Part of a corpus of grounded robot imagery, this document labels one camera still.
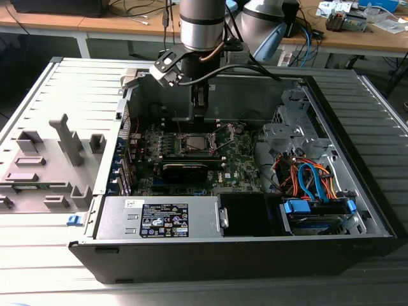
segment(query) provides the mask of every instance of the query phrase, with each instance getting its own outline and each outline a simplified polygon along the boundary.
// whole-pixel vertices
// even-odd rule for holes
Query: aluminum platform
[[[96,131],[108,136],[121,98],[119,78],[124,69],[141,65],[148,68],[151,63],[97,59],[50,63],[0,133],[0,174],[17,149],[16,133],[36,128],[36,119],[66,112],[69,128],[81,138]],[[408,166],[404,163],[408,129],[370,82],[349,70],[270,71],[314,77],[408,229]],[[53,136],[52,128],[44,129]],[[84,230],[66,226],[70,215],[0,215],[0,302],[42,306],[64,301],[77,305],[408,304],[408,246],[334,277],[103,285],[66,247]],[[73,293],[81,295],[74,298]]]

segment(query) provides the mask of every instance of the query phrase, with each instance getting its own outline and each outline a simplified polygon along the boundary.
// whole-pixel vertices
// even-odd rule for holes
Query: wooden table
[[[408,51],[408,34],[406,32],[390,34],[372,24],[368,25],[366,32],[358,33],[344,31],[335,33],[327,31],[325,18],[316,18],[316,8],[319,0],[302,0],[303,12],[306,19],[312,24],[314,29],[324,32],[324,40],[319,48],[319,53],[340,53],[359,54],[374,56],[403,57]],[[126,0],[127,8],[133,5],[148,4],[148,0]],[[156,1],[152,6],[138,8],[133,13],[144,13],[154,8],[160,8],[163,2]],[[87,18],[74,16],[59,16],[45,14],[19,14],[14,7],[8,3],[10,12],[15,18],[30,32],[30,34],[68,36],[76,38],[81,55],[84,58],[90,57],[87,47],[88,38],[100,38],[108,40],[128,40],[128,41],[162,41],[163,26],[161,24],[161,10],[148,14],[149,19],[145,20],[149,25],[143,25],[127,17],[115,16],[107,13],[103,18]],[[175,36],[179,40],[179,6],[174,6],[175,16]],[[119,2],[113,8],[119,15],[124,14],[123,3]],[[408,9],[398,9],[397,14],[406,13]],[[24,31],[10,17],[4,6],[0,6],[0,33],[21,33]],[[170,39],[171,29],[167,31]],[[299,50],[305,43],[301,34],[292,38],[284,38],[280,48],[284,53]]]

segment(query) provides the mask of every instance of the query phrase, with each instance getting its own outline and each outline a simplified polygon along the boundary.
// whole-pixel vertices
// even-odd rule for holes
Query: power supply label
[[[144,204],[140,222],[142,238],[189,236],[188,204]]]

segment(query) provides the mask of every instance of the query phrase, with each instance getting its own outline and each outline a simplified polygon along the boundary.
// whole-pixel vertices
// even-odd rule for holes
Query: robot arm
[[[228,30],[229,25],[225,23],[225,0],[181,0],[182,44],[165,52],[150,68],[151,75],[162,86],[171,87],[180,84],[183,76],[192,81],[197,80],[191,82],[191,102],[194,105],[194,118],[202,118],[208,108],[208,78],[205,76],[215,76],[215,71],[223,70],[219,69],[223,51],[246,51],[249,57],[244,58],[243,64],[246,65],[243,67],[273,77],[250,55],[244,40],[260,46],[255,50],[262,55],[262,59],[272,56],[284,33],[284,27],[279,27],[283,19],[282,2],[283,0],[252,0],[247,3],[244,12],[237,17],[241,30],[232,20],[235,33],[240,38],[240,41],[234,41],[227,40],[228,31],[232,31]],[[257,37],[261,41],[254,43],[254,38]],[[258,67],[247,65],[249,59]],[[181,69],[177,67],[178,63],[181,63]],[[224,68],[236,66],[238,65],[228,65]]]

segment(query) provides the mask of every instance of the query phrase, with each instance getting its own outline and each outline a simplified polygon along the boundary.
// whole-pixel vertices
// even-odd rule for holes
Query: sticker
[[[141,208],[145,200],[125,200],[125,208]]]
[[[140,236],[142,238],[188,237],[188,209],[188,204],[143,204]]]
[[[23,190],[23,189],[38,189],[37,186],[14,186],[14,189],[19,189],[19,190]]]

